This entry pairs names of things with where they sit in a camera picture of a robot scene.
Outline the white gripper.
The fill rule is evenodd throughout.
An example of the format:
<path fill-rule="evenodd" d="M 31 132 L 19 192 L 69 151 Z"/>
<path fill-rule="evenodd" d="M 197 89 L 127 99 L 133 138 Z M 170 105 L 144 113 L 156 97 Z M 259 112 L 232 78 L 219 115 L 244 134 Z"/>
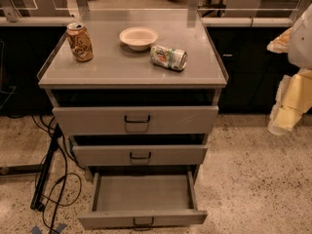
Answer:
<path fill-rule="evenodd" d="M 294 76 L 285 75 L 272 107 L 268 131 L 276 136 L 291 132 L 302 116 L 312 108 L 312 4 L 293 27 L 267 45 L 276 53 L 288 52 L 289 62 L 300 69 Z"/>

